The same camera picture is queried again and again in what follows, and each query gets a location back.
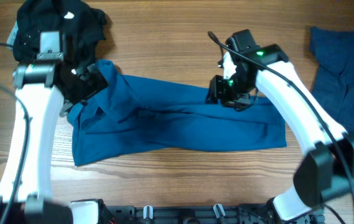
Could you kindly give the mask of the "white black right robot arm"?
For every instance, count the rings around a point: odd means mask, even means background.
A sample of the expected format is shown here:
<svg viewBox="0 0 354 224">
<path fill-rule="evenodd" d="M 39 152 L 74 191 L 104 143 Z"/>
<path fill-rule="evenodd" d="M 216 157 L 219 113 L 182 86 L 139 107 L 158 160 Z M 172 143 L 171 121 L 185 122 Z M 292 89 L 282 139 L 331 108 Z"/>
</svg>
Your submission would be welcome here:
<svg viewBox="0 0 354 224">
<path fill-rule="evenodd" d="M 291 223 L 346 194 L 354 216 L 354 133 L 316 102 L 278 45 L 220 49 L 223 74 L 211 80 L 207 100 L 243 111 L 254 105 L 250 91 L 263 93 L 292 129 L 303 155 L 292 187 L 270 199 L 259 216 L 266 223 Z"/>
</svg>

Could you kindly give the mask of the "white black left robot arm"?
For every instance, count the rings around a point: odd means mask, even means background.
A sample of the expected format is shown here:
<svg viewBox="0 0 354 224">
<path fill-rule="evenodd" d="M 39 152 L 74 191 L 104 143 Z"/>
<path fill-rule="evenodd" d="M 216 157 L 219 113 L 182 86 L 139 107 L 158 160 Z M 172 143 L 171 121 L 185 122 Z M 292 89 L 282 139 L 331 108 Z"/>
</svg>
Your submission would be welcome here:
<svg viewBox="0 0 354 224">
<path fill-rule="evenodd" d="M 21 62 L 13 73 L 16 118 L 0 181 L 0 223 L 106 223 L 101 199 L 52 200 L 50 166 L 59 116 L 108 86 L 96 65 L 74 69 L 59 60 Z"/>
</svg>

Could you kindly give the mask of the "teal blue polo shirt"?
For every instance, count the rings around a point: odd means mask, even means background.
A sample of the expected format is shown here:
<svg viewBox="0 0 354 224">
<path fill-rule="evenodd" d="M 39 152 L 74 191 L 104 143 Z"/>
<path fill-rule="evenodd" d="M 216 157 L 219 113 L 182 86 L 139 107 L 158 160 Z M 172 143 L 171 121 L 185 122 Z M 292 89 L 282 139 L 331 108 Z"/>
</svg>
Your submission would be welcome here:
<svg viewBox="0 0 354 224">
<path fill-rule="evenodd" d="M 267 98 L 238 112 L 207 104 L 206 88 L 123 75 L 109 60 L 96 64 L 108 87 L 67 116 L 76 166 L 168 147 L 228 152 L 286 146 L 285 122 Z"/>
</svg>

